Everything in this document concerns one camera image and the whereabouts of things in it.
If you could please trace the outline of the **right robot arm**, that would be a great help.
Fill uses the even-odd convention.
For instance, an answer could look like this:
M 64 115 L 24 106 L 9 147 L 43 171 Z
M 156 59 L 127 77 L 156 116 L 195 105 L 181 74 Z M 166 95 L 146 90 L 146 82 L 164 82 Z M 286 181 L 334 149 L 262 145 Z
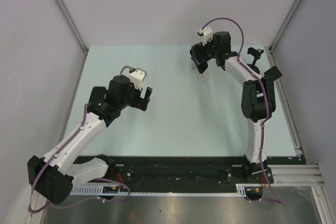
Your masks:
M 226 31 L 215 33 L 205 27 L 198 35 L 202 41 L 190 49 L 195 64 L 192 75 L 207 80 L 208 62 L 214 59 L 218 67 L 231 74 L 243 87 L 241 110 L 248 122 L 248 145 L 243 156 L 242 176 L 245 181 L 254 183 L 267 168 L 265 133 L 268 120 L 276 109 L 274 81 L 282 74 L 277 67 L 260 74 L 254 63 L 246 64 L 239 53 L 231 50 L 231 37 Z

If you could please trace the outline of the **white phone stand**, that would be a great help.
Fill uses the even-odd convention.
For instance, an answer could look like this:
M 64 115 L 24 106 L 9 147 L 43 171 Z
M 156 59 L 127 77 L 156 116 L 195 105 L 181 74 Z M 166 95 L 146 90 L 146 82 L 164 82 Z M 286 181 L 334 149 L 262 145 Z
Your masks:
M 190 74 L 202 81 L 207 81 L 209 78 L 210 78 L 210 74 L 209 74 L 209 71 L 206 70 L 204 71 L 203 73 L 199 73 L 198 69 L 197 69 L 197 66 L 194 65 L 191 70 L 190 70 Z

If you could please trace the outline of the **black round-base phone stand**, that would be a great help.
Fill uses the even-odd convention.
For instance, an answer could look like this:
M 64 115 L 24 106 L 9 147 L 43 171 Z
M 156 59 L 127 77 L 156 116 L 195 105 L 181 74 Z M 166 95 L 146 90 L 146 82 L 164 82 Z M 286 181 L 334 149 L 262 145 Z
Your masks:
M 259 68 L 256 66 L 257 61 L 261 58 L 261 55 L 264 53 L 263 49 L 256 49 L 254 47 L 249 47 L 247 50 L 247 54 L 253 56 L 252 63 L 249 63 L 249 66 L 254 72 L 260 74 Z

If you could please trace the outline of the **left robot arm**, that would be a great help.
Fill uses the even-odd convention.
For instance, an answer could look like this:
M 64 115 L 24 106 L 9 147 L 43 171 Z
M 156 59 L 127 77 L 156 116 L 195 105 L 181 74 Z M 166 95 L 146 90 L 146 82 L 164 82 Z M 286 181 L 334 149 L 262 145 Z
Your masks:
M 89 102 L 84 106 L 83 118 L 75 129 L 42 158 L 33 156 L 27 163 L 28 180 L 32 192 L 38 192 L 49 202 L 58 205 L 77 186 L 101 178 L 110 182 L 115 178 L 114 162 L 104 155 L 75 164 L 76 158 L 117 119 L 123 109 L 132 107 L 146 111 L 152 88 L 141 97 L 146 72 L 135 69 L 128 76 L 113 77 L 109 86 L 93 87 Z

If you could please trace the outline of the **black phone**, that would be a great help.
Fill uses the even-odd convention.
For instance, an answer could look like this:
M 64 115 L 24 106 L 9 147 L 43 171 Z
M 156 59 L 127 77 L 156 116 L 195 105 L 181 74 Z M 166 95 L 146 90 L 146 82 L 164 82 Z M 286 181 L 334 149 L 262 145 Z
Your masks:
M 195 44 L 190 49 L 191 60 L 195 63 L 207 62 L 207 54 L 202 44 Z

